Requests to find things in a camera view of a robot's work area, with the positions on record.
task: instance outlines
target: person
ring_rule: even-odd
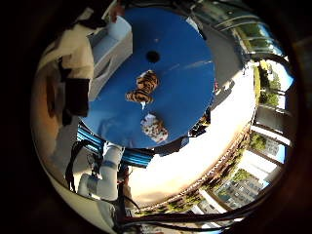
[[[93,0],[90,8],[92,10],[87,8],[77,21],[46,48],[37,68],[39,72],[52,61],[58,63],[60,81],[64,83],[61,113],[64,126],[71,123],[73,115],[88,115],[88,93],[90,81],[94,78],[94,58],[88,36],[98,33],[108,20],[116,22],[117,16],[124,14],[120,0]]]

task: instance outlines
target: stuffed tiger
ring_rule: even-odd
[[[134,102],[151,103],[153,97],[149,96],[144,90],[134,90],[126,93],[126,99]]]
[[[159,80],[154,71],[147,70],[136,78],[136,85],[136,90],[126,93],[126,100],[140,102],[143,109],[146,104],[153,101],[153,97],[149,94],[159,85]]]
[[[147,94],[150,94],[159,85],[159,80],[154,71],[147,70],[136,78],[136,85],[139,90],[144,90]]]

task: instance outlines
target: building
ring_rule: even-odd
[[[275,158],[279,152],[279,143],[268,138],[265,143],[265,148],[260,151],[267,156]]]
[[[237,209],[252,202],[263,184],[255,176],[240,181],[228,180],[218,190],[218,197],[230,208]]]

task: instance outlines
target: tree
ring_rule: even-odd
[[[241,181],[243,179],[246,179],[248,177],[250,177],[251,174],[249,172],[247,172],[246,170],[244,169],[239,169],[237,171],[237,173],[233,176],[233,181],[234,182],[238,182],[238,181]]]
[[[279,75],[273,71],[273,80],[270,81],[270,88],[275,90],[281,90],[281,82]]]
[[[251,139],[251,148],[256,150],[265,149],[266,138],[264,136],[253,134]]]
[[[261,92],[259,102],[263,104],[277,106],[279,104],[279,97],[275,94]]]

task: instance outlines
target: blue round table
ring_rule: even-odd
[[[179,15],[134,8],[124,18],[132,26],[134,52],[90,102],[89,115],[82,121],[113,143],[153,148],[186,135],[205,112],[214,89],[212,54]],[[127,101],[125,93],[137,88],[136,78],[148,69],[156,72],[160,84],[151,94],[154,101],[142,110],[139,103]],[[166,141],[156,143],[142,132],[140,121],[148,112],[164,121]]]

